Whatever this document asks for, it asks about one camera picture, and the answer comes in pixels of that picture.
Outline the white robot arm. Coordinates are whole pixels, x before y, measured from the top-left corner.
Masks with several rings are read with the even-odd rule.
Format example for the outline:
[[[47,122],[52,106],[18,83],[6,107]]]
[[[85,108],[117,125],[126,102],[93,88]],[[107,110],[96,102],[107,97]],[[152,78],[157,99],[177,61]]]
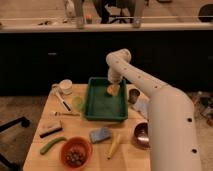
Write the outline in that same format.
[[[108,80],[123,77],[148,98],[151,171],[202,171],[194,104],[186,93],[130,64],[128,49],[110,52]]]

